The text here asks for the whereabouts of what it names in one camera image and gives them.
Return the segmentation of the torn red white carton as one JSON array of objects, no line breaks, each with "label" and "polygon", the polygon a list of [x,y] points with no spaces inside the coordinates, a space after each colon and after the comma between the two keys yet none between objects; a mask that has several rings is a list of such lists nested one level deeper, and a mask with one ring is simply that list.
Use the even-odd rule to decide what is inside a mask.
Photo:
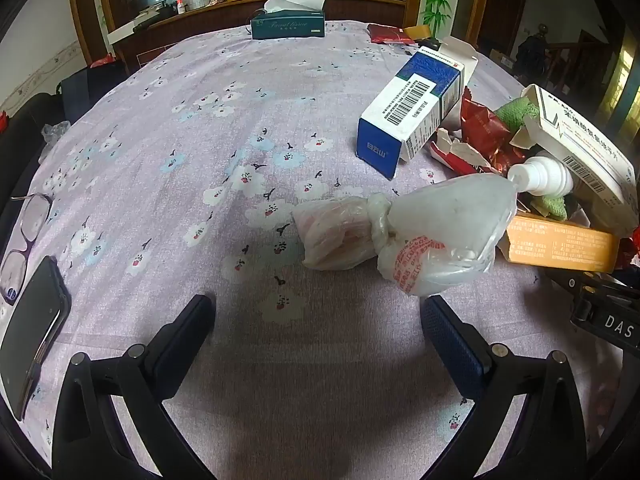
[{"label": "torn red white carton", "polygon": [[431,156],[458,176],[495,174],[496,170],[471,145],[452,138],[444,128],[438,128],[428,142]]}]

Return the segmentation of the green towel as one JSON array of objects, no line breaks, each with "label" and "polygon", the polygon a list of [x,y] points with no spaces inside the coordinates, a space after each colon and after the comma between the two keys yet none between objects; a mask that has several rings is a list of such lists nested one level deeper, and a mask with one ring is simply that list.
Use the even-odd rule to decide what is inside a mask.
[{"label": "green towel", "polygon": [[521,96],[500,106],[495,111],[495,115],[510,132],[517,133],[518,129],[524,125],[526,117],[537,118],[539,116],[539,108],[527,96]]}]

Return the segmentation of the teal tissue box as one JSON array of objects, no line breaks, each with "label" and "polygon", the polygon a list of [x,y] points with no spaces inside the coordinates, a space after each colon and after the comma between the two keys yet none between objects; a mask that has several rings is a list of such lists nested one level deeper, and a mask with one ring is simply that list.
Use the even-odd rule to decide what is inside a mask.
[{"label": "teal tissue box", "polygon": [[323,37],[326,0],[267,0],[250,21],[254,40]]}]

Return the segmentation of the orange medicine box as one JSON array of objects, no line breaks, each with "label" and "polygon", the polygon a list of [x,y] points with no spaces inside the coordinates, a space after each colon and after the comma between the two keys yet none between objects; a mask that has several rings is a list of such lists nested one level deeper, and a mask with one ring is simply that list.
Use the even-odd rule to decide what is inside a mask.
[{"label": "orange medicine box", "polygon": [[610,273],[615,268],[620,240],[582,226],[517,214],[498,247],[510,263]]}]

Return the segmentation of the black sofa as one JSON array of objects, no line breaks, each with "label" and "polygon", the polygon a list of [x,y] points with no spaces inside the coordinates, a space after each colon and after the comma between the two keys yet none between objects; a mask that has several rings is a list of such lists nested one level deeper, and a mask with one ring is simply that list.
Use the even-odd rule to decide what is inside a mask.
[{"label": "black sofa", "polygon": [[13,116],[1,133],[1,250],[6,248],[20,205],[12,196],[24,196],[38,168],[38,156],[46,141],[44,125],[65,119],[62,98],[49,93],[32,96]]}]

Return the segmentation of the wooden sideboard counter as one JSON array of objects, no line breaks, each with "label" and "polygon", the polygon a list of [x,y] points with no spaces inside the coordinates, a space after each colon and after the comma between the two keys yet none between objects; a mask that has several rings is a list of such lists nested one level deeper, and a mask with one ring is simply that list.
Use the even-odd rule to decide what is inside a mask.
[{"label": "wooden sideboard counter", "polygon": [[[186,38],[245,26],[267,0],[238,0],[177,14],[135,32],[115,44],[116,56],[130,73],[136,72]],[[326,0],[327,20],[354,20],[404,26],[406,4],[396,0]]]}]

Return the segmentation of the blue white medicine box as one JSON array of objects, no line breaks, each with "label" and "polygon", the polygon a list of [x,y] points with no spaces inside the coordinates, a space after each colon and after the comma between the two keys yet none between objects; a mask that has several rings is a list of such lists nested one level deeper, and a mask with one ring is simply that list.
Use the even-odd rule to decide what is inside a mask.
[{"label": "blue white medicine box", "polygon": [[358,158],[392,180],[461,100],[477,64],[475,49],[458,38],[420,47],[359,117]]}]

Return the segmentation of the black pouch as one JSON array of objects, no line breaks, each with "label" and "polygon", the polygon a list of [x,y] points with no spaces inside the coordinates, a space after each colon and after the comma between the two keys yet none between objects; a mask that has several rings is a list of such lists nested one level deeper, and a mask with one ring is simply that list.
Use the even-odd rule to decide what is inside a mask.
[{"label": "black pouch", "polygon": [[442,43],[434,37],[417,39],[416,44],[420,48],[429,48],[434,51],[438,51],[442,45]]}]

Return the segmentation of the dark red snack wrapper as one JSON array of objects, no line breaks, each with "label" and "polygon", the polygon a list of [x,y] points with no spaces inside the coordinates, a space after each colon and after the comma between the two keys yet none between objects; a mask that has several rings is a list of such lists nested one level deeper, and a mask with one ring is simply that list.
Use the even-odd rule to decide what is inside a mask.
[{"label": "dark red snack wrapper", "polygon": [[491,169],[506,175],[511,166],[525,162],[524,152],[511,144],[514,132],[498,115],[472,98],[465,88],[460,101],[462,141],[480,153]]}]

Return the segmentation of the yellow tape roll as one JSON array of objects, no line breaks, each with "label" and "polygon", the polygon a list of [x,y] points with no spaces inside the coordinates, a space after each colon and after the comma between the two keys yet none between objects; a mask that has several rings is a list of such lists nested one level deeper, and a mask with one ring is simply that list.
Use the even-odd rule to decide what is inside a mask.
[{"label": "yellow tape roll", "polygon": [[414,42],[431,38],[432,31],[428,25],[414,25],[404,28],[404,33]]}]

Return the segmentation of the white green medicine box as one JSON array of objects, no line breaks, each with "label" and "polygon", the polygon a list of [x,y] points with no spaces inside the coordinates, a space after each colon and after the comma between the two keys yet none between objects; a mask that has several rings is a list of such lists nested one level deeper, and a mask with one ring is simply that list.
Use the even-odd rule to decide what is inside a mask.
[{"label": "white green medicine box", "polygon": [[591,221],[619,237],[639,224],[637,179],[623,152],[584,116],[556,96],[530,84],[521,96],[536,105],[536,118],[525,117],[511,144],[521,150],[542,148],[588,188]]}]

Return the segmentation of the white spray bottle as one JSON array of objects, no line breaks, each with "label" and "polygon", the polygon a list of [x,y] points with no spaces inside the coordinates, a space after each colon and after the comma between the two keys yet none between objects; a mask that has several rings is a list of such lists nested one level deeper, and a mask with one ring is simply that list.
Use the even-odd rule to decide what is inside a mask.
[{"label": "white spray bottle", "polygon": [[574,188],[570,170],[562,162],[548,156],[534,156],[513,165],[506,177],[519,193],[551,198],[564,197]]}]

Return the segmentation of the black smartphone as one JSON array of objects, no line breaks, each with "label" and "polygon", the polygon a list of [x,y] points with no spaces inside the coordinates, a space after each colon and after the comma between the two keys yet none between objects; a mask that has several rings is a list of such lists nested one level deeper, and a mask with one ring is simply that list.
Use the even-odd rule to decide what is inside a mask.
[{"label": "black smartphone", "polygon": [[43,360],[70,314],[58,264],[45,256],[14,308],[1,344],[1,379],[16,420],[25,415]]}]

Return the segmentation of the knotted white plastic bag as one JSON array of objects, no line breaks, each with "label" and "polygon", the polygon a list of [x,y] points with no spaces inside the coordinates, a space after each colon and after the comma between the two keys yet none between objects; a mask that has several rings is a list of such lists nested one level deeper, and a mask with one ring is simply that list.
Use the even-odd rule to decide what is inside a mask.
[{"label": "knotted white plastic bag", "polygon": [[292,216],[306,268],[346,271],[373,259],[405,294],[428,297],[491,269],[517,197],[498,174],[469,174],[394,200],[382,193],[311,200]]}]

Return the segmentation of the dark bag beside sofa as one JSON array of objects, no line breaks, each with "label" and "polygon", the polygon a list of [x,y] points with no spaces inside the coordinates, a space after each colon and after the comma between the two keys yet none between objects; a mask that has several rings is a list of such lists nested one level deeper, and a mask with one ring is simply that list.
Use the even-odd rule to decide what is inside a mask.
[{"label": "dark bag beside sofa", "polygon": [[61,80],[56,94],[61,97],[65,119],[77,122],[99,99],[127,78],[126,66],[116,60],[100,66],[85,67]]}]

